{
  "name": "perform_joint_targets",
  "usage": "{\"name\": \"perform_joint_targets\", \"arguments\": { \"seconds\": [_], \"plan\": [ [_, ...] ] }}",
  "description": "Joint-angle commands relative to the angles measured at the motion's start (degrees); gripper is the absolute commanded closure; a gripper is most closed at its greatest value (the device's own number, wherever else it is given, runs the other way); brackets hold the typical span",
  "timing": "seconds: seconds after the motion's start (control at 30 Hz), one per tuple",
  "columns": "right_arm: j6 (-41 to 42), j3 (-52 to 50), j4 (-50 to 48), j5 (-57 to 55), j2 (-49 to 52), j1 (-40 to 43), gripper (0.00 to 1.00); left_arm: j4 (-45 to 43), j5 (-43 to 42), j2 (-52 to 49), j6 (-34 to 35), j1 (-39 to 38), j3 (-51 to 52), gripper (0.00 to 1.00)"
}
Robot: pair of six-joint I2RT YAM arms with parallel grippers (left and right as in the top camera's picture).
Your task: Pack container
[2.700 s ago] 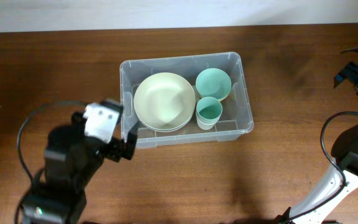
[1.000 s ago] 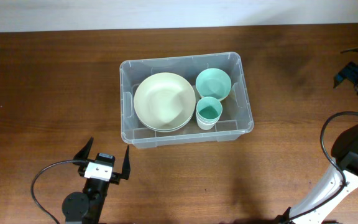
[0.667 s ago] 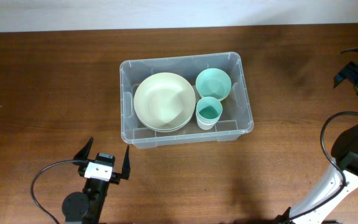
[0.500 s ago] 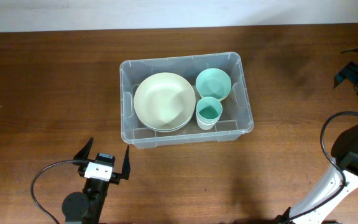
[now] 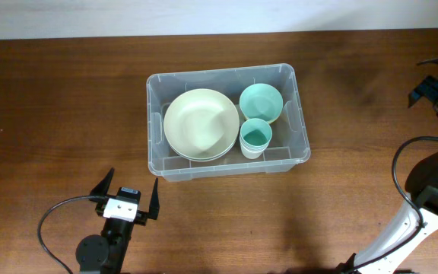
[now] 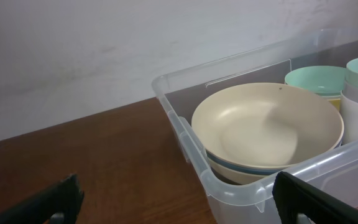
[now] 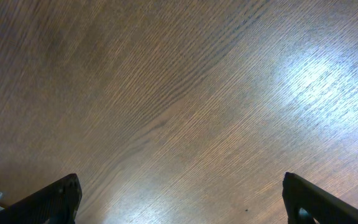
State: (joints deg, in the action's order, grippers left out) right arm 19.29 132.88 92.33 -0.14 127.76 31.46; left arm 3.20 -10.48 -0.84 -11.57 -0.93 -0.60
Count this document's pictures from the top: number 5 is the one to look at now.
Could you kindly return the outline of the green cup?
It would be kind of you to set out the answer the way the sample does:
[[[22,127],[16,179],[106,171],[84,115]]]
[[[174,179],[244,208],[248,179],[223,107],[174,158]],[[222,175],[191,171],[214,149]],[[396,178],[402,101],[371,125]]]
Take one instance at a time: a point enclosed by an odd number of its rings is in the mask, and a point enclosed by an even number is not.
[[[240,142],[253,151],[266,149],[272,136],[271,126],[263,119],[248,119],[240,127]]]

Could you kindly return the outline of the grey cup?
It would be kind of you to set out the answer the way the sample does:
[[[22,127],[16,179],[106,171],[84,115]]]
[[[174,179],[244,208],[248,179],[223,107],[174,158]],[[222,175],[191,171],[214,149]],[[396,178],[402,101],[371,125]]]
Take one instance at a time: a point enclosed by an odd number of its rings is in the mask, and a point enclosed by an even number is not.
[[[248,159],[256,159],[261,156],[264,150],[267,148],[267,145],[250,145],[248,143],[240,143],[241,152]]]

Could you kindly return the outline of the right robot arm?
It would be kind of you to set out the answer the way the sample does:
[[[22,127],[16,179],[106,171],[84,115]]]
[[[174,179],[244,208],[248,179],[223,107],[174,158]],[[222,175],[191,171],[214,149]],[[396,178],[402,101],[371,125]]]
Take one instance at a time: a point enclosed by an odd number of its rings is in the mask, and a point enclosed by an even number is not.
[[[427,77],[408,96],[414,105],[425,97],[433,103],[438,116],[438,79]],[[396,151],[400,155],[415,142],[438,142],[436,136],[407,140]],[[404,202],[385,230],[367,249],[354,253],[339,264],[337,273],[398,273],[402,262],[428,236],[438,230],[438,152],[419,161],[404,186],[393,181]]]

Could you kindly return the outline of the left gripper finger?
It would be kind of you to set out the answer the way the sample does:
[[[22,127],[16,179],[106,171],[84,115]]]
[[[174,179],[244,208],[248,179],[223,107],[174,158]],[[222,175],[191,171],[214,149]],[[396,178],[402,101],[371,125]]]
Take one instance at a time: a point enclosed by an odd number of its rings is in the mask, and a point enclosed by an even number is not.
[[[111,167],[106,176],[91,190],[91,196],[106,196],[113,179],[115,168]]]
[[[148,209],[148,219],[157,220],[160,211],[160,201],[158,196],[158,178],[154,181],[154,188]]]

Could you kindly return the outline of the green bowl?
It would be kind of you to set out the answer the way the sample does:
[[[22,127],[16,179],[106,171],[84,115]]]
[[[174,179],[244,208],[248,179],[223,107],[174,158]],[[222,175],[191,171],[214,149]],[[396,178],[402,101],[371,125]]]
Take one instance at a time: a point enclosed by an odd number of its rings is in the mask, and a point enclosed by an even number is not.
[[[283,97],[269,84],[252,84],[240,95],[239,105],[246,119],[258,118],[273,123],[283,110]]]

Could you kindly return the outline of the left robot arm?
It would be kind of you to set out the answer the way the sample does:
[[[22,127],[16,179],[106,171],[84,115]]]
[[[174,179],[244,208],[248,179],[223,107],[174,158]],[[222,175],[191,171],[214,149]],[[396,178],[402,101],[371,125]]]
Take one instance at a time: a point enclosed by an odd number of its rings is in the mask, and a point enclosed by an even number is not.
[[[87,236],[78,244],[75,256],[80,273],[120,273],[133,228],[158,219],[158,182],[154,182],[148,210],[142,211],[138,208],[141,198],[138,190],[121,187],[114,196],[108,193],[113,174],[110,169],[90,192],[96,213],[106,221],[99,234]]]

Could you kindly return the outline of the beige bowl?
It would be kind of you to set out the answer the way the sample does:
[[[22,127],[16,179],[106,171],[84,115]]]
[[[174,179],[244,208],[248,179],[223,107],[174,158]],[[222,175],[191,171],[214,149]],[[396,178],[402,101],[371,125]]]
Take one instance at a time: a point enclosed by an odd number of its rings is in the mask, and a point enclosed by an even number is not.
[[[240,118],[234,103],[222,93],[199,88],[179,95],[168,107],[163,130],[169,144],[235,143]]]
[[[176,152],[179,156],[188,159],[190,161],[212,161],[224,156],[232,147],[234,143],[231,142],[208,142],[208,143],[199,143],[194,144],[187,142],[184,145],[173,145],[170,144],[170,147]]]

